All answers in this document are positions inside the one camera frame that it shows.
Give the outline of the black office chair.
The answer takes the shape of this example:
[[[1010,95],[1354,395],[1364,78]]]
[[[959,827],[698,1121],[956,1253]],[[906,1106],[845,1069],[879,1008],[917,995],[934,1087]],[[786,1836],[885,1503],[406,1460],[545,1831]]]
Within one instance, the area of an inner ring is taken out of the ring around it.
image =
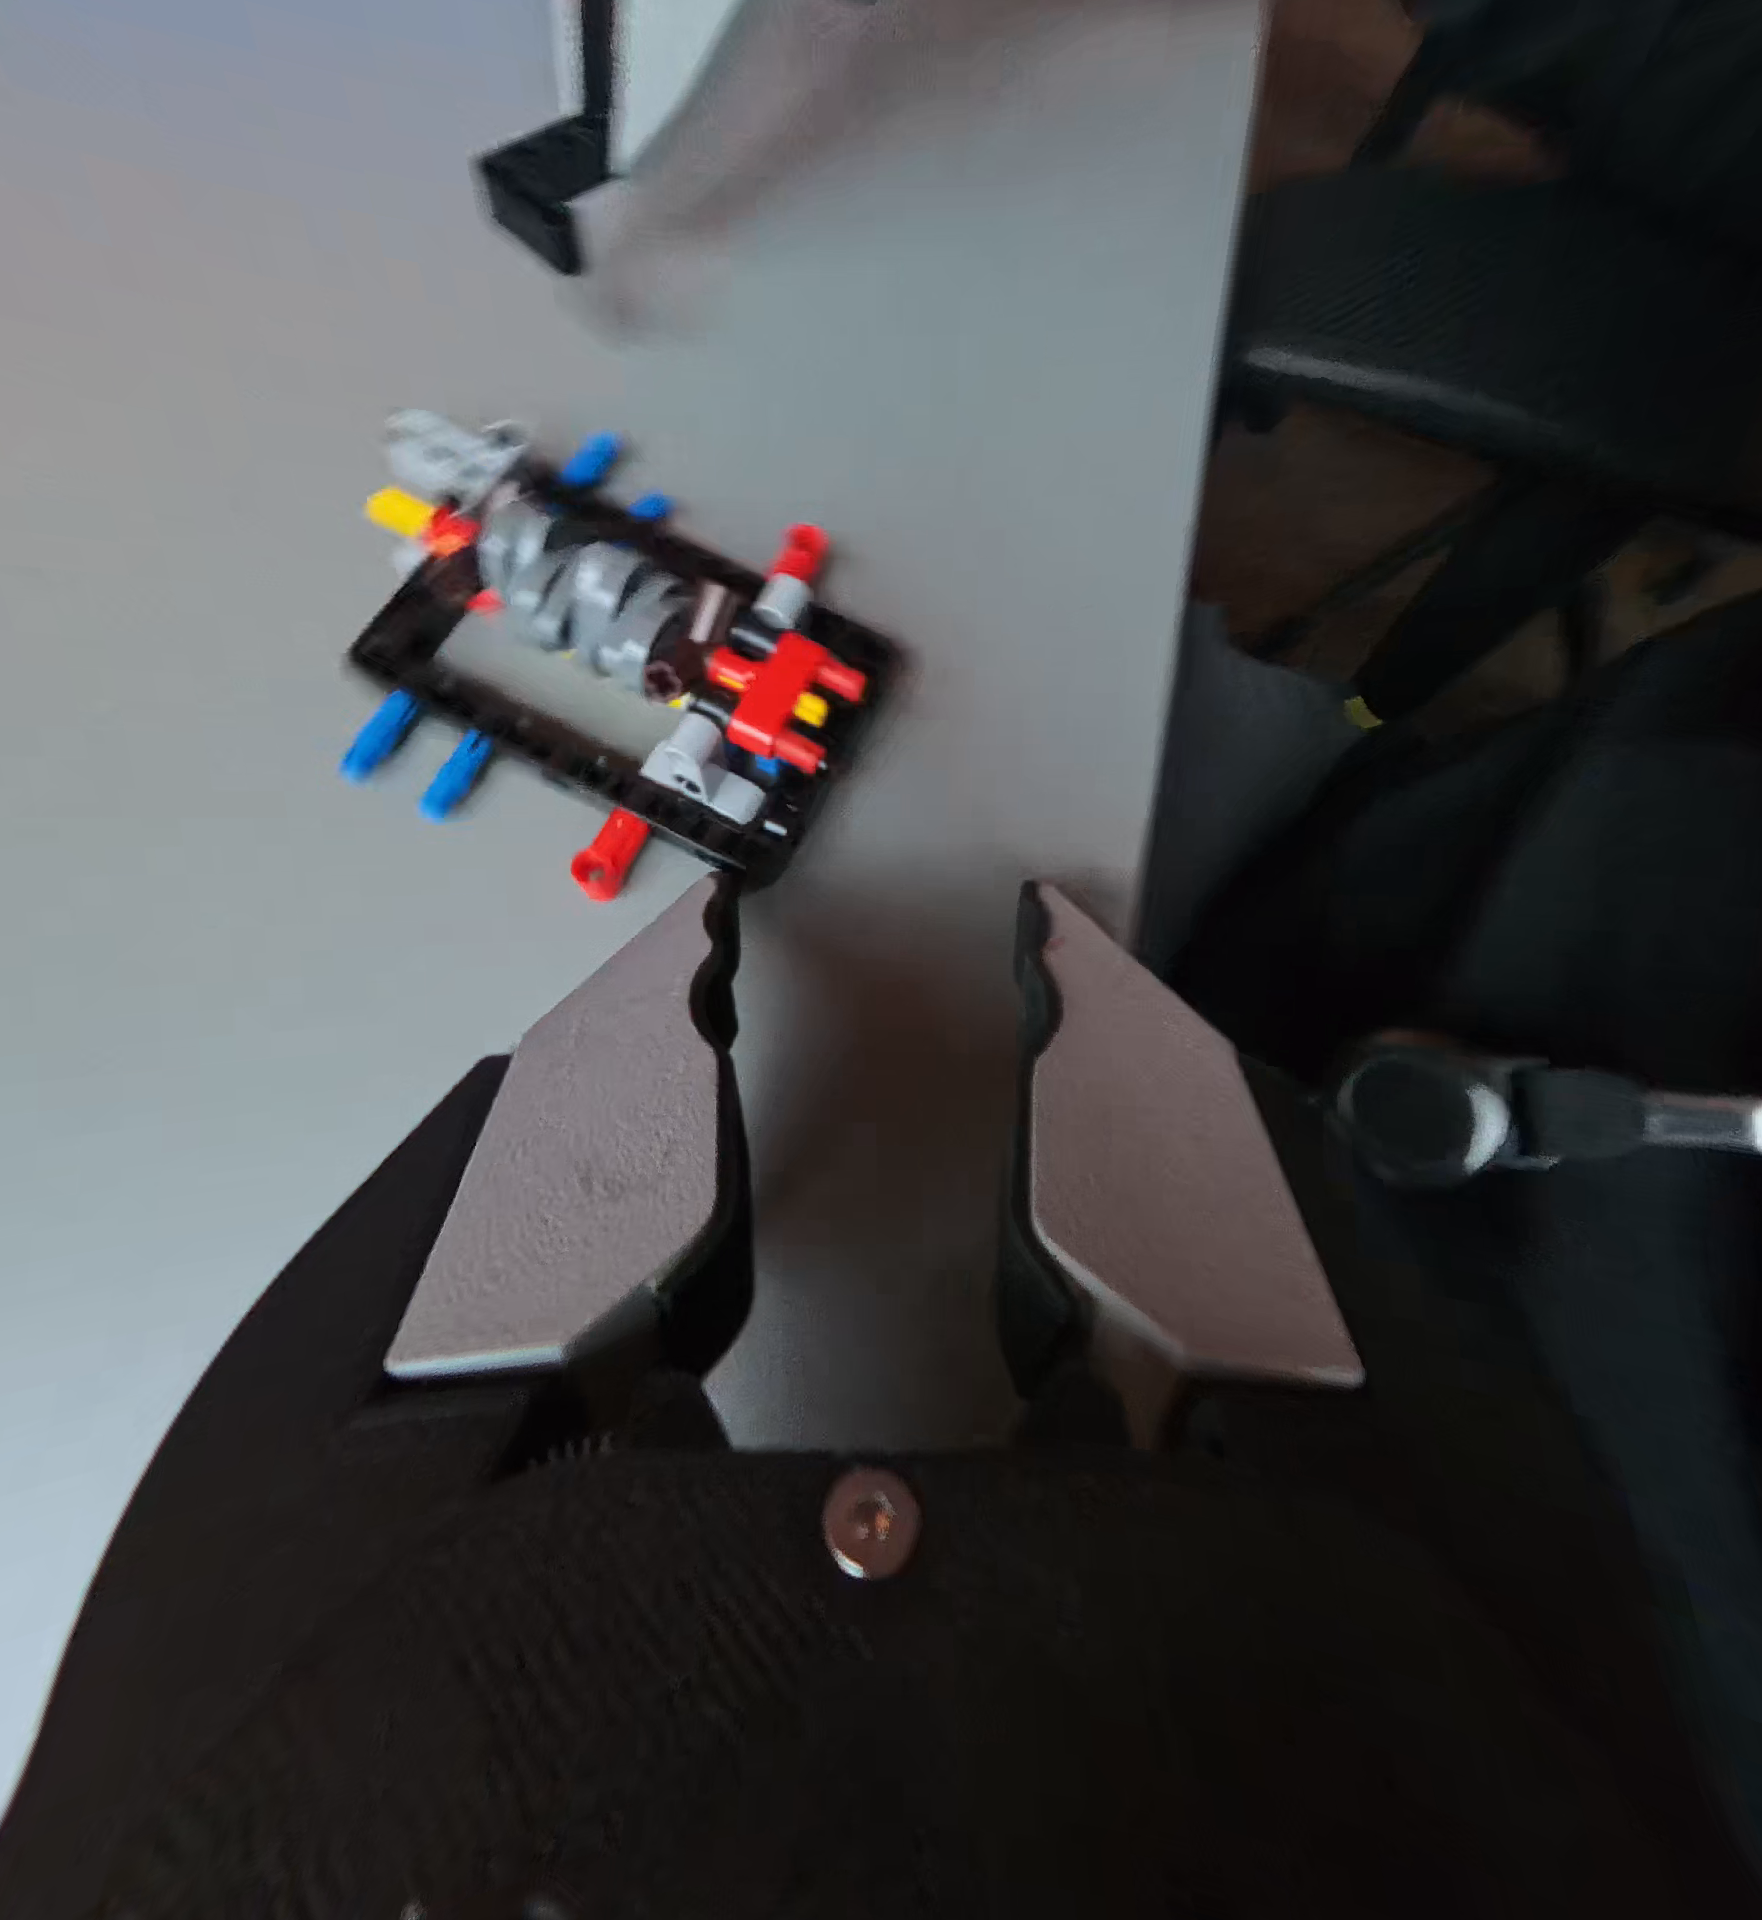
[[[1491,471],[1254,641],[1439,559],[1357,674],[1409,709],[1648,524],[1762,546],[1762,4],[1411,4],[1348,164],[1239,230],[1222,411],[1330,407]]]

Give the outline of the person's torso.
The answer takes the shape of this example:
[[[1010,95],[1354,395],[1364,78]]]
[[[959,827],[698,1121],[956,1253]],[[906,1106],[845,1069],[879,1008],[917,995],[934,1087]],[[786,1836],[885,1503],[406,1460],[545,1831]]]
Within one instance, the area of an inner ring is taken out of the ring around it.
[[[1398,1220],[1515,1310],[1674,1586],[1762,1858],[1762,592],[1480,741],[1357,749],[1177,977],[1302,1082],[1394,1027],[1526,1065],[1515,1163]]]

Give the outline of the person's grey trouser leg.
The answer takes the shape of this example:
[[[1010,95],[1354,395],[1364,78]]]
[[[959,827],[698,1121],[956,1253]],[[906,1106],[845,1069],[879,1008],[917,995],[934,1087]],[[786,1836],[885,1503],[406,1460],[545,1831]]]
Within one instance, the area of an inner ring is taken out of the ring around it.
[[[1360,737],[1344,683],[1241,652],[1217,605],[1184,612],[1135,881],[1134,956],[1148,972],[1174,978],[1207,902]]]

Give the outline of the lego engine frame assembly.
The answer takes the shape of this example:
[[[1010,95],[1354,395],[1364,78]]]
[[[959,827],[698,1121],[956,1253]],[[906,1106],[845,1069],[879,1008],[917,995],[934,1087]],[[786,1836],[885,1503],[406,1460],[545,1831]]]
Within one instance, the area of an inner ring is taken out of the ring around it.
[[[381,444],[365,517],[399,587],[345,655],[379,700],[340,779],[447,729],[418,813],[451,822],[497,766],[525,768],[603,816],[570,865],[586,899],[616,898],[654,844],[748,890],[783,877],[903,665],[829,604],[827,533],[790,524],[765,571],[730,561],[674,529],[666,495],[609,492],[613,433],[556,463],[518,421],[403,410]]]

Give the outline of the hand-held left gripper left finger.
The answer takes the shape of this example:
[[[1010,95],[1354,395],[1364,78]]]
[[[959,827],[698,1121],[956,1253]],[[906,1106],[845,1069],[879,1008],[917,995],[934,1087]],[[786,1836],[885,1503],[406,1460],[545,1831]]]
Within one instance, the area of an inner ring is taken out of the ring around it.
[[[389,1380],[640,1349],[707,1375],[751,1318],[732,1050],[740,894],[705,877],[521,1038],[383,1360]]]

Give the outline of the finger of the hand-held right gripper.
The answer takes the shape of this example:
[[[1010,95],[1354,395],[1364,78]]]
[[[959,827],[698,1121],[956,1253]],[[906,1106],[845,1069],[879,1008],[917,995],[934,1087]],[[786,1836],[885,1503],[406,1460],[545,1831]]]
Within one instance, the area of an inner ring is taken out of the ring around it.
[[[610,158],[633,171],[693,97],[741,2],[616,2]]]
[[[616,4],[553,2],[550,26],[562,129],[585,145],[586,162],[609,164],[616,111]]]

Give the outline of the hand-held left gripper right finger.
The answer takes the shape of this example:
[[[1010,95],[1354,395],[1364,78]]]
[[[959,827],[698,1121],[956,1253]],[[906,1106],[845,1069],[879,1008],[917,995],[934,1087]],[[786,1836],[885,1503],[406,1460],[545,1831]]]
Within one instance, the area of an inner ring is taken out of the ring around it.
[[[1018,890],[993,1332],[1036,1430],[1168,1446],[1367,1370],[1230,1041],[1057,883]]]

